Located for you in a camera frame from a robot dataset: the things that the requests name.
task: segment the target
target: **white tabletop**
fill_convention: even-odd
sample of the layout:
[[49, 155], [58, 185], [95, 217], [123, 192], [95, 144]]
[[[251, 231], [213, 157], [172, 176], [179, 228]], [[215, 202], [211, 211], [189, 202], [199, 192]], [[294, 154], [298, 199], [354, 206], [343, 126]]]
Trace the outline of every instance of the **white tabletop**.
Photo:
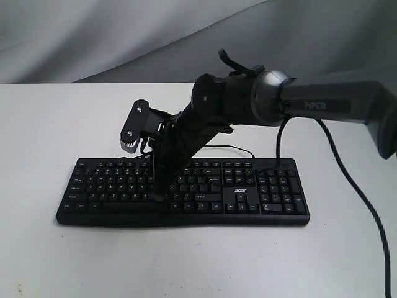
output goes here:
[[[191, 87], [0, 85], [0, 297], [383, 297], [377, 227], [313, 120], [292, 120], [282, 139], [282, 157], [295, 159], [310, 210], [305, 227], [57, 224], [76, 160], [125, 156], [118, 137], [134, 101], [176, 113]], [[397, 160], [378, 156], [363, 125], [327, 125], [383, 221], [397, 296]], [[277, 128], [235, 126], [211, 144], [274, 157], [276, 134]], [[241, 153], [209, 148], [197, 156]]]

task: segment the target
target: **robotic arm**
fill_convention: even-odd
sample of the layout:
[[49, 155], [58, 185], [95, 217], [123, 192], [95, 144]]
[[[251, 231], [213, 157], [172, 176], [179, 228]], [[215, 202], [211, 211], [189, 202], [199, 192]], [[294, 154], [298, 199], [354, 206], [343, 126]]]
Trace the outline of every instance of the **robotic arm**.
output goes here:
[[177, 115], [136, 101], [120, 134], [122, 148], [134, 153], [141, 143], [152, 148], [153, 196], [163, 194], [190, 158], [231, 124], [279, 126], [286, 117], [306, 117], [365, 124], [380, 156], [397, 149], [397, 97], [374, 81], [348, 81], [335, 76], [295, 79], [260, 65], [245, 68], [224, 50], [221, 60], [232, 71], [226, 78], [199, 77], [191, 102]]

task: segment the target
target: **black keyboard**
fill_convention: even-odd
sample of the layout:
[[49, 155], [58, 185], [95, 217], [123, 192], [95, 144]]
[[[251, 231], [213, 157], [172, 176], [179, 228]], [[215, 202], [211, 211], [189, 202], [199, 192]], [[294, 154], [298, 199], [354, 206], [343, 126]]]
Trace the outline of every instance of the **black keyboard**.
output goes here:
[[79, 159], [56, 219], [98, 227], [307, 224], [295, 161], [274, 166], [275, 159], [193, 158], [155, 202], [149, 158]]

